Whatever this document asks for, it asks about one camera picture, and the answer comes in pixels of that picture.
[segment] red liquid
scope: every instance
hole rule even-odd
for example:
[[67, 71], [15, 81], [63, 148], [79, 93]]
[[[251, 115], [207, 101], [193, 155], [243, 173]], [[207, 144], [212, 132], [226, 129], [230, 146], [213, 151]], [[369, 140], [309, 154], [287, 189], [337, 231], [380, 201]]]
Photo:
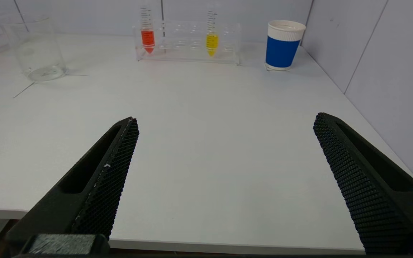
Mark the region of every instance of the red liquid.
[[150, 54], [154, 50], [154, 31], [152, 30], [142, 30], [141, 39], [143, 41], [144, 49]]

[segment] clear acrylic rack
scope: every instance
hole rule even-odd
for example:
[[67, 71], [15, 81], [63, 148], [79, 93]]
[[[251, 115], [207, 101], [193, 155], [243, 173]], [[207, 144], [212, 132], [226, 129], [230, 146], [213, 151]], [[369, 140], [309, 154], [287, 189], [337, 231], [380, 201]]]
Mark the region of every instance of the clear acrylic rack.
[[143, 46], [141, 29], [133, 27], [137, 60], [168, 60], [240, 64], [240, 24], [217, 24], [219, 45], [210, 57], [205, 45], [207, 23], [196, 21], [153, 21], [155, 45], [149, 53]]

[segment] white cup rim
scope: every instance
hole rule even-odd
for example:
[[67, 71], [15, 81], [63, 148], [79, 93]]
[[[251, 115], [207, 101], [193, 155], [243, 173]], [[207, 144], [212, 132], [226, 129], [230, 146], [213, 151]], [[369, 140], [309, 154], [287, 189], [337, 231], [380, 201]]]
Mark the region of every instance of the white cup rim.
[[288, 31], [288, 32], [299, 32], [305, 31], [306, 26], [302, 23], [295, 21], [286, 21], [286, 20], [274, 20], [269, 21], [269, 27], [279, 30], [279, 31]]

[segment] blue paper cup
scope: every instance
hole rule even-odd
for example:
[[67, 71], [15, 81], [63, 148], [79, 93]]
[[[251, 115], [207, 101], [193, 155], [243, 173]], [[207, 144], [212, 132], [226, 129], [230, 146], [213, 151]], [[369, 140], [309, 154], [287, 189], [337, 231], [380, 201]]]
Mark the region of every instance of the blue paper cup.
[[305, 25], [295, 21], [269, 22], [265, 62], [268, 68], [285, 71], [291, 68]]

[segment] test tube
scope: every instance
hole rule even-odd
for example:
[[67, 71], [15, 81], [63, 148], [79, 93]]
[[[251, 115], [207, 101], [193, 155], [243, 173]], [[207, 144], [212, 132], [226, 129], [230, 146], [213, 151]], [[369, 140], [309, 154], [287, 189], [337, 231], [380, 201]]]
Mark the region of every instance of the test tube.
[[207, 4], [207, 13], [206, 13], [206, 29], [207, 35], [206, 35], [206, 49], [208, 50], [208, 54], [210, 57], [213, 57], [214, 54], [216, 53], [216, 50], [218, 49], [218, 42], [219, 42], [219, 36], [216, 33], [216, 16], [218, 15], [216, 13], [216, 6], [217, 3], [216, 1], [212, 3]]
[[154, 30], [152, 28], [152, 10], [149, 0], [142, 0], [139, 6], [141, 16], [141, 40], [143, 47], [151, 54], [154, 50]]

